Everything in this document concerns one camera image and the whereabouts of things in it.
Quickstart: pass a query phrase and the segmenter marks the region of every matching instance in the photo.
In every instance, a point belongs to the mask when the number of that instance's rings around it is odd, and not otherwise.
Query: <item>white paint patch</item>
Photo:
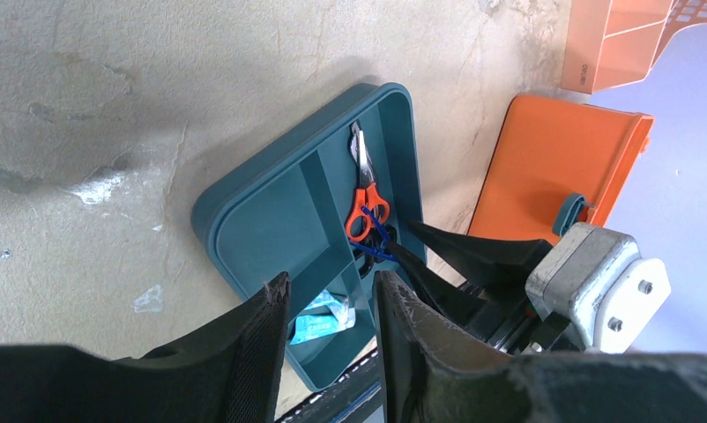
[[[67,189],[74,196],[81,199],[84,204],[102,204],[112,196],[112,190],[123,184],[125,172],[104,167],[95,172],[83,182]]]
[[[164,290],[161,285],[148,288],[130,305],[136,313],[161,313],[164,311]]]

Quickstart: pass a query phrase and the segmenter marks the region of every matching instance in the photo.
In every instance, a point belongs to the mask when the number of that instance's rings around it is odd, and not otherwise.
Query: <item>orange container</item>
[[[564,200],[585,196],[604,226],[654,118],[533,95],[511,103],[468,234],[546,239]]]
[[[573,0],[562,88],[595,93],[650,73],[673,0]]]

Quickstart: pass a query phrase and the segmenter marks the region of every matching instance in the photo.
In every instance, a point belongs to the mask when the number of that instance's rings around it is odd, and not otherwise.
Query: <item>orange plastic box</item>
[[[584,221],[603,226],[654,118],[533,95],[511,103],[468,233],[546,239],[564,200],[592,204]]]

